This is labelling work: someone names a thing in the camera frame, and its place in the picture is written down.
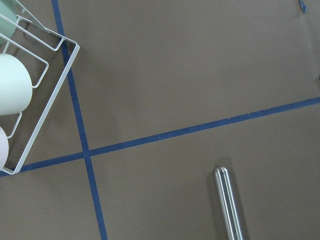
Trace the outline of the white cup in rack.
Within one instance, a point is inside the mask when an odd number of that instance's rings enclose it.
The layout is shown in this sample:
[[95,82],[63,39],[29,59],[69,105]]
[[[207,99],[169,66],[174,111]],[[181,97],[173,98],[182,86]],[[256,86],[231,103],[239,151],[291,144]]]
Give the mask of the white cup in rack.
[[26,67],[16,57],[0,55],[0,114],[13,115],[30,104],[33,85]]

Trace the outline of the pink cup in rack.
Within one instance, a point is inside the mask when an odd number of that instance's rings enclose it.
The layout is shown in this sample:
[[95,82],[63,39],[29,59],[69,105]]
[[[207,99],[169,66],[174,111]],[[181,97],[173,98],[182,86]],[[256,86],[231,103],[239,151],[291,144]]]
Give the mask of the pink cup in rack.
[[0,128],[0,169],[2,169],[8,159],[9,155],[9,141],[5,131]]

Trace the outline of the mint green cup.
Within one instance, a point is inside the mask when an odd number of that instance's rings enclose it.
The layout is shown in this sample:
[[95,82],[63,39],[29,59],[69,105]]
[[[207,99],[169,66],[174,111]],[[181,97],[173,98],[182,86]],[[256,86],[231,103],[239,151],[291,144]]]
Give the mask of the mint green cup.
[[[0,0],[0,15],[9,19],[10,21],[17,22],[16,0]],[[13,23],[0,17],[0,33],[7,38],[11,38],[16,30]]]

